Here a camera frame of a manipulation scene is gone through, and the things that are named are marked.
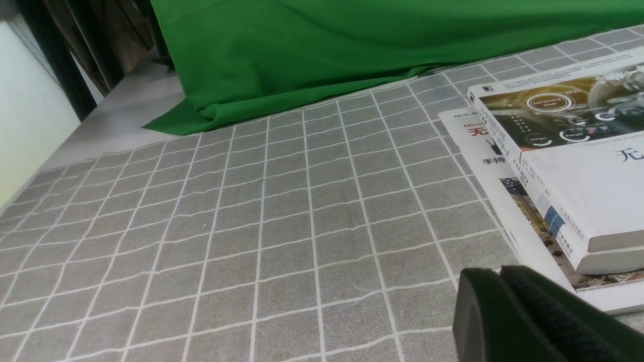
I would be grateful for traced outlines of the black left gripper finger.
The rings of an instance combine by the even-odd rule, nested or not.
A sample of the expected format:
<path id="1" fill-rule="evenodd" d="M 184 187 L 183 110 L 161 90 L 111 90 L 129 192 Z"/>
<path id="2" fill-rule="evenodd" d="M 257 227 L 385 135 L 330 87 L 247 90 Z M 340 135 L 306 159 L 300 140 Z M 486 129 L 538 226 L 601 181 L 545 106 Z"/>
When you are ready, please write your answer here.
<path id="1" fill-rule="evenodd" d="M 453 338 L 459 361 L 642 361 L 634 328 L 527 266 L 465 268 Z"/>

